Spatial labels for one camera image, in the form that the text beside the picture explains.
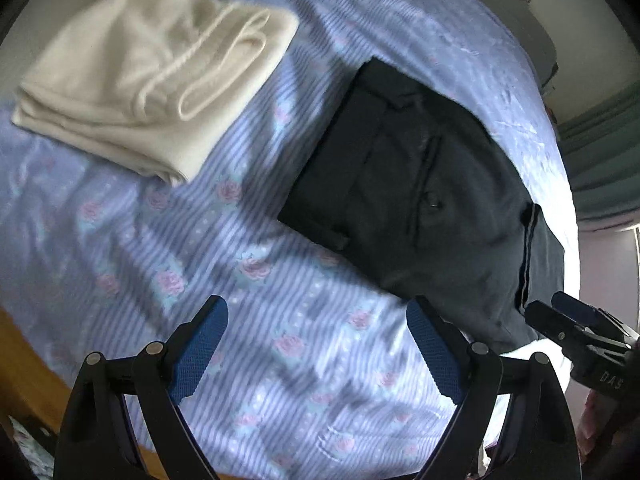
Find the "dark grey pants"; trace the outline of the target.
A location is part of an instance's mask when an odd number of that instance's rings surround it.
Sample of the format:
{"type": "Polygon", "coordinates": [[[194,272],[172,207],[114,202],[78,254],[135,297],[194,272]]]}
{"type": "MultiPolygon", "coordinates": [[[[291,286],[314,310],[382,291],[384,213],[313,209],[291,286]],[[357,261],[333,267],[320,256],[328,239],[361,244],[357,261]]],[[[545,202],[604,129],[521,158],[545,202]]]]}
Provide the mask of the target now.
{"type": "Polygon", "coordinates": [[[561,243],[484,125],[380,60],[356,73],[279,220],[501,353],[537,339],[526,308],[564,283],[561,243]]]}

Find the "teal curtain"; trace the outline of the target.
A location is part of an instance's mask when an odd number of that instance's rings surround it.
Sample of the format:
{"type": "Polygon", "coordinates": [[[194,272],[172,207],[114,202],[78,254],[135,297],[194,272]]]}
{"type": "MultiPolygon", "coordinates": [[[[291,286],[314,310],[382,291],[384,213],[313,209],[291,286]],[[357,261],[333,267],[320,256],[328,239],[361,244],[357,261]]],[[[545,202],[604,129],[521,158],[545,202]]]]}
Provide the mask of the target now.
{"type": "Polygon", "coordinates": [[[639,225],[639,85],[560,128],[560,151],[583,231],[639,225]]]}

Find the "blue striped floral bedsheet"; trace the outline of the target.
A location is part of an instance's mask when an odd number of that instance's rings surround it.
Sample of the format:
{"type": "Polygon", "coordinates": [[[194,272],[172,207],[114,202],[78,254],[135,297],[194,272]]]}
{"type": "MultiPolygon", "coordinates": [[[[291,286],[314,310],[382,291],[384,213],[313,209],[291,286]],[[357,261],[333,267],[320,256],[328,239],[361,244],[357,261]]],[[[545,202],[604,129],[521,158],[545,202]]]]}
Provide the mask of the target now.
{"type": "Polygon", "coordinates": [[[21,76],[1,107],[2,308],[72,382],[88,353],[130,356],[221,296],[228,328],[183,404],[220,472],[410,474],[454,404],[409,334],[408,300],[279,212],[356,73],[380,60],[484,125],[563,247],[561,290],[578,292],[574,200],[532,63],[477,0],[241,1],[289,10],[298,27],[189,183],[14,125],[21,76]]]}

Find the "cream folded cloth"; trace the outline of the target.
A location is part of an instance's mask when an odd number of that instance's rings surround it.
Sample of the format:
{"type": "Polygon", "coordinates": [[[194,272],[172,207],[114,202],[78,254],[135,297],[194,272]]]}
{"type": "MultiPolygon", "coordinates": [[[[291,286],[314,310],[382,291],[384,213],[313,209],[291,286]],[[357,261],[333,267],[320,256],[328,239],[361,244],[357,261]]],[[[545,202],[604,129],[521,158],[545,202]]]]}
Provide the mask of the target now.
{"type": "Polygon", "coordinates": [[[241,0],[98,0],[50,40],[14,125],[191,182],[283,58],[297,16],[241,0]]]}

